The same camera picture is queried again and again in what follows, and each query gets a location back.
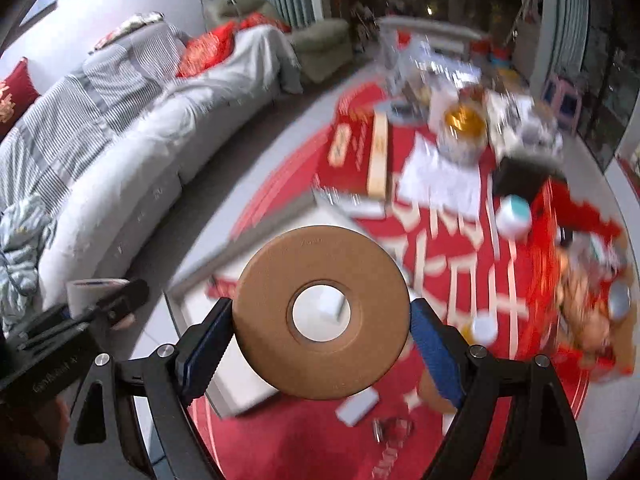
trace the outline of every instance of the striped blanket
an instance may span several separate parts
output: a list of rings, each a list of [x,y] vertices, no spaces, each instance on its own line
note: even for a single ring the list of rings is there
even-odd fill
[[[174,81],[188,39],[167,23],[149,25],[37,99],[0,144],[0,210],[38,194],[55,216],[71,185]]]

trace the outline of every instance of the red pillow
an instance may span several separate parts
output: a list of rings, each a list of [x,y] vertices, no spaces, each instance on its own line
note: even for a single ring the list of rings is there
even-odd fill
[[[27,69],[27,58],[23,57],[14,71],[0,81],[0,141],[38,97]]]
[[[199,38],[187,43],[186,50],[180,58],[178,77],[193,77],[205,70],[222,63],[234,51],[234,33],[236,23],[210,30]]]
[[[267,18],[265,15],[260,14],[260,12],[253,12],[242,20],[240,23],[240,30],[257,27],[258,25],[273,25],[273,27],[279,28],[282,32],[291,32],[291,27],[286,23],[273,18]]]

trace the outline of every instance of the tape roll core hole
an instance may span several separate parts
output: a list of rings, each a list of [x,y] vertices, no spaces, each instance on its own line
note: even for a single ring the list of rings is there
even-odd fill
[[[353,325],[345,296],[331,285],[312,284],[303,288],[287,316],[291,333],[302,342],[327,342],[344,334]]]

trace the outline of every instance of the golden jar lid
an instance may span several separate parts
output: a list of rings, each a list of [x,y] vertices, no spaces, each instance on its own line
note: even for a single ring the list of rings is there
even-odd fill
[[[444,122],[460,137],[476,140],[486,135],[484,119],[469,105],[450,108],[444,115]]]

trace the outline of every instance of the red tablecloth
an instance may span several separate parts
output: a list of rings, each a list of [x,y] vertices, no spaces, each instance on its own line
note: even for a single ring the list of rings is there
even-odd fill
[[[350,109],[370,107],[384,99],[382,90],[375,83],[370,83],[347,92],[339,105]],[[418,128],[418,132],[434,140],[426,128]],[[392,127],[391,170],[394,175],[401,172],[414,144],[415,133],[416,128],[413,127]],[[313,136],[267,179],[240,217],[234,234],[308,189],[327,134],[326,128]],[[478,225],[461,221],[453,214],[433,216],[428,209],[397,201],[389,207],[385,220],[361,221],[360,224],[380,243],[400,251],[404,266],[409,271],[415,272],[416,264],[424,268],[423,277],[414,278],[415,288],[436,307],[443,320],[460,325],[470,318],[474,304],[478,311],[495,305],[498,340],[490,351],[498,357],[513,357],[527,320],[522,298],[529,286],[530,265],[526,248],[510,247],[505,240],[500,240],[500,260],[496,262],[494,259],[484,209],[486,180],[494,167],[493,155],[487,150],[480,162],[482,197]],[[515,291],[509,290],[511,260]],[[457,296],[455,302],[452,301],[453,290]],[[496,301],[490,298],[491,290],[496,292]],[[424,405],[410,410],[407,404],[407,401],[411,404],[411,399],[415,399],[414,388],[423,369],[420,355],[413,348],[374,385],[380,393],[380,402],[355,428],[347,428],[337,420],[334,412],[340,401],[319,402],[282,395],[247,414],[227,420],[219,420],[203,397],[194,402],[191,415],[229,480],[369,479],[381,461],[384,449],[373,440],[371,419],[409,417],[414,422],[414,432],[399,451],[388,478],[417,480],[442,441],[442,416]],[[576,371],[574,376],[561,377],[561,381],[577,415],[584,400],[588,377],[586,373]],[[499,450],[508,407],[508,399],[498,402],[475,478],[489,477]]]

